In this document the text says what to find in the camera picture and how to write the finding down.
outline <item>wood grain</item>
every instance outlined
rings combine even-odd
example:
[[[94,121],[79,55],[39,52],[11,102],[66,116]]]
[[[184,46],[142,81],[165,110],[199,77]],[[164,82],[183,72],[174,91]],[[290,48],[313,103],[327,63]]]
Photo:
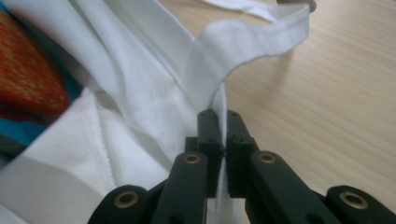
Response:
[[[266,23],[198,0],[162,2],[194,35],[218,19]],[[396,1],[317,4],[301,46],[233,72],[229,108],[311,189],[353,186],[396,212]]]

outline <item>red object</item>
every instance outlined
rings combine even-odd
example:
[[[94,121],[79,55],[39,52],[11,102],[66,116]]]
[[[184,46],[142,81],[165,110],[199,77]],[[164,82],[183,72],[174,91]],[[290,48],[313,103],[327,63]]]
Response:
[[[54,62],[0,11],[0,117],[49,124],[69,98]]]

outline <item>wooden surface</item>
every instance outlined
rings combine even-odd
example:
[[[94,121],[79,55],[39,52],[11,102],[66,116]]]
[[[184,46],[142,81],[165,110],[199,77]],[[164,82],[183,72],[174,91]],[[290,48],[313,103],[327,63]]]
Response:
[[[194,35],[217,19],[265,24],[199,0],[162,2]],[[396,212],[396,1],[317,4],[301,46],[227,80],[229,108],[311,189],[353,186]]]

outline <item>wooden table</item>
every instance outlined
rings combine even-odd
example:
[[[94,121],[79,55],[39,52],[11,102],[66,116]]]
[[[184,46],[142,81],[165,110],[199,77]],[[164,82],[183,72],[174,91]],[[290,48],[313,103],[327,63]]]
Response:
[[[265,24],[199,0],[162,2],[194,35],[224,18]],[[311,189],[353,186],[396,212],[396,1],[317,4],[301,46],[227,80],[229,108]]]

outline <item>white garment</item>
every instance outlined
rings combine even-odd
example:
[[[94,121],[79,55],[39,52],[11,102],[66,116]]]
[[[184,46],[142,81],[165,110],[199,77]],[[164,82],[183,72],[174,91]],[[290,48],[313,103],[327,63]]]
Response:
[[[0,223],[87,223],[115,187],[154,187],[185,137],[196,136],[201,110],[213,107],[226,129],[222,83],[237,66],[286,52],[308,34],[306,5],[206,2],[273,23],[216,21],[194,39],[153,0],[5,1],[65,50],[58,57],[85,89],[1,171]],[[240,221],[227,214],[227,200],[223,164],[208,223]]]

